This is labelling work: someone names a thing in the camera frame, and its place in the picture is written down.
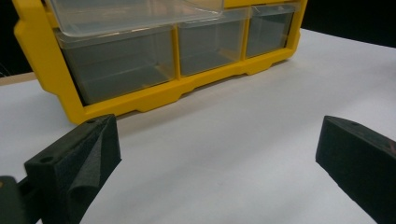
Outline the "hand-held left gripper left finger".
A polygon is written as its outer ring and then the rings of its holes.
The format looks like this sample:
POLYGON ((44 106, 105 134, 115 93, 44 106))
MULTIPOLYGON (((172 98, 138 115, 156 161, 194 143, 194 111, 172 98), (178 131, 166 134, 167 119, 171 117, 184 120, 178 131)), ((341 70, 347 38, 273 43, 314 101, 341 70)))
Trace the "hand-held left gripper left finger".
POLYGON ((116 117, 89 119, 24 164, 41 191, 43 224, 79 224, 121 161, 116 117))

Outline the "clear plastic drawer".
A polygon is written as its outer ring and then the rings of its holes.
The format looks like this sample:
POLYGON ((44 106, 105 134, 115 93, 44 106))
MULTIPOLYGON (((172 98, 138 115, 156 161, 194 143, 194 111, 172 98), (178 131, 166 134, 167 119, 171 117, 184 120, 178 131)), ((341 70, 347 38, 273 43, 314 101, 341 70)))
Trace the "clear plastic drawer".
POLYGON ((252 58, 283 49, 287 43, 293 15, 299 9, 297 3, 252 6, 246 56, 252 58))
POLYGON ((195 75, 240 60, 248 8, 224 10, 215 19, 178 25, 180 72, 195 75))
POLYGON ((72 37, 55 30, 80 99, 92 105, 176 78, 172 28, 72 37))
POLYGON ((46 0, 60 30, 83 37, 218 17, 224 0, 46 0))

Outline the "yellow drawer organizer cabinet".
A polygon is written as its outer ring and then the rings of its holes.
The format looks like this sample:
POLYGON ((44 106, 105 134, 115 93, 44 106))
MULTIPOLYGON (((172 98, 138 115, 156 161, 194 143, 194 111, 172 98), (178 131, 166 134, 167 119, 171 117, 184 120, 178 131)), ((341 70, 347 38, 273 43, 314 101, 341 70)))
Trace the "yellow drawer organizer cabinet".
POLYGON ((171 104, 183 94, 204 85, 240 75, 254 75, 272 65, 287 60, 297 50, 308 0, 225 0, 225 6, 252 7, 261 4, 296 3, 300 9, 294 13, 286 46, 272 52, 241 60, 230 65, 205 71, 191 77, 180 74, 178 30, 172 30, 172 43, 176 66, 176 78, 170 82, 132 92, 93 105, 84 105, 66 67, 64 56, 52 29, 58 26, 49 7, 41 0, 12 0, 19 16, 14 34, 27 61, 31 65, 42 89, 56 95, 68 119, 80 124, 87 119, 105 114, 123 115, 133 111, 146 112, 171 104))

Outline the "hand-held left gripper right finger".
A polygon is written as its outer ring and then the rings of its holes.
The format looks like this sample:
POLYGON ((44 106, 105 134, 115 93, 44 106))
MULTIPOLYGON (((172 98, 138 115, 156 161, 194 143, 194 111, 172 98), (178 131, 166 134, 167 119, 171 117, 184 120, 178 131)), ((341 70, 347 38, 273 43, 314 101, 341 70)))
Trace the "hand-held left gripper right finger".
POLYGON ((396 224, 396 142, 355 121, 326 116, 316 162, 377 224, 396 224))

